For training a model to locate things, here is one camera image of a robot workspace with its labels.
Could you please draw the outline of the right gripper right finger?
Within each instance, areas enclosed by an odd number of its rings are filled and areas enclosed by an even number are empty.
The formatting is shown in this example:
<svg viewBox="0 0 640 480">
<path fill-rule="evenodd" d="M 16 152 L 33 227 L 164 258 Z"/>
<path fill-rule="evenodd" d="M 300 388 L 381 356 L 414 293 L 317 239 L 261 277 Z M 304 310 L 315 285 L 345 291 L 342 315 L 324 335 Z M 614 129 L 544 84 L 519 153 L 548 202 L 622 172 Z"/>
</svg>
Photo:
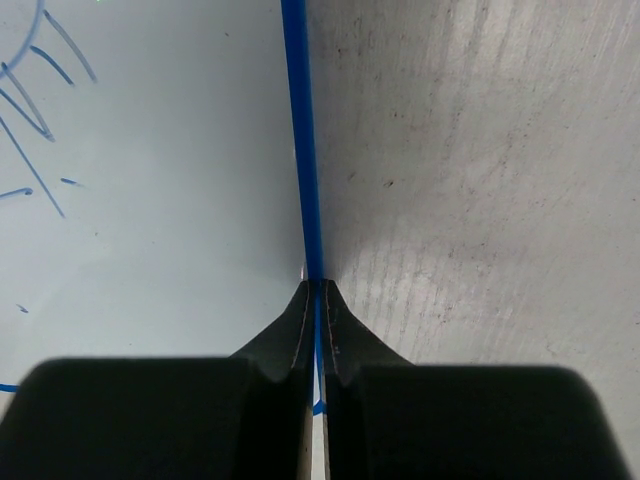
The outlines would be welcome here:
<svg viewBox="0 0 640 480">
<path fill-rule="evenodd" d="M 555 366 L 415 365 L 322 284 L 332 479 L 627 479 L 598 398 Z"/>
</svg>

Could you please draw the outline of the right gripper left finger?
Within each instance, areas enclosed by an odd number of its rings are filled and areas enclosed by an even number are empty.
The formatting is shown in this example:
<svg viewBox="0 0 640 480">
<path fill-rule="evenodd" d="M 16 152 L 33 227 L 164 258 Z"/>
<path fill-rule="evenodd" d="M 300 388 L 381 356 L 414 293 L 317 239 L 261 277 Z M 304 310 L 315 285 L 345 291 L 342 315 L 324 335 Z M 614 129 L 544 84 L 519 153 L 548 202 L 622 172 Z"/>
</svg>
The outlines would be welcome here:
<svg viewBox="0 0 640 480">
<path fill-rule="evenodd" d="M 61 358 L 1 422 L 5 479 L 296 479 L 305 474 L 315 288 L 227 357 Z"/>
</svg>

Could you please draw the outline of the blue framed small whiteboard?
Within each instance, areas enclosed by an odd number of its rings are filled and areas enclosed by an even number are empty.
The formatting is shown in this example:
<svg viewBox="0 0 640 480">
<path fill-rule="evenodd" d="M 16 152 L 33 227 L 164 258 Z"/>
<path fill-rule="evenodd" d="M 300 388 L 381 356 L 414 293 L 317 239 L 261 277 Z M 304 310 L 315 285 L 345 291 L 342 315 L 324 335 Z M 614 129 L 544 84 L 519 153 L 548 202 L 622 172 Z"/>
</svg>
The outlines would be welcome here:
<svg viewBox="0 0 640 480">
<path fill-rule="evenodd" d="M 319 270 L 312 150 L 302 1 L 3 2 L 1 422 L 44 362 L 277 319 Z"/>
</svg>

